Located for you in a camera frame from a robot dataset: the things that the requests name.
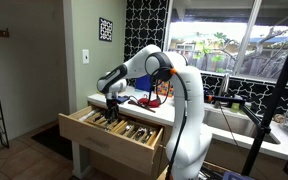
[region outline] faucet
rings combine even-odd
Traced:
[[[218,92],[218,96],[222,96],[228,92],[229,81],[230,81],[230,74],[225,73],[223,76],[221,86],[220,86],[220,90]],[[214,104],[214,108],[219,108],[219,106],[220,106],[220,101],[216,101]]]

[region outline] tile floor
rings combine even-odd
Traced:
[[[73,163],[31,139],[57,122],[52,122],[10,141],[10,148],[0,150],[0,180],[76,180],[72,177]],[[85,180],[113,180],[97,170]]]

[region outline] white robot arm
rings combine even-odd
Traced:
[[[207,126],[202,123],[204,92],[201,74],[197,68],[187,66],[186,58],[178,53],[161,52],[157,46],[149,45],[132,59],[101,77],[97,88],[105,94],[110,110],[116,105],[114,98],[117,98],[118,90],[125,86],[121,80],[146,74],[154,79],[170,80],[174,86],[175,119],[166,146],[173,179],[196,179],[212,139],[211,133],[202,131],[202,128]]]

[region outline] wall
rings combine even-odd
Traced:
[[[149,44],[163,49],[168,7],[169,0],[127,1],[124,61]]]
[[[61,0],[0,0],[0,95],[9,139],[68,112]]]
[[[70,111],[87,106],[87,96],[97,92],[97,80],[123,63],[125,0],[64,1],[65,37],[70,86]],[[99,18],[113,22],[112,42],[99,41]],[[82,64],[82,49],[89,49],[90,63]]]

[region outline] black and white wallpaper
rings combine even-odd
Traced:
[[[149,44],[155,44],[163,49],[169,0],[128,0],[126,8],[126,28],[124,61],[129,60],[139,50]],[[212,74],[202,74],[204,87],[212,94],[217,94],[222,77]],[[257,115],[263,115],[267,109],[274,89],[274,84],[252,81],[248,79],[230,78],[229,94],[248,96],[252,102],[252,110]],[[288,113],[288,86],[276,109],[276,113]]]
[[[222,77],[213,74],[202,74],[203,84],[210,93],[217,95],[221,86]],[[250,98],[251,110],[257,115],[263,115],[267,109],[267,102],[273,93],[275,85],[269,82],[253,81],[242,78],[230,78],[229,94],[244,95]],[[275,113],[288,113],[288,86],[278,103]]]
[[[124,61],[149,44],[163,49],[169,0],[128,0]],[[135,80],[129,80],[134,86]]]

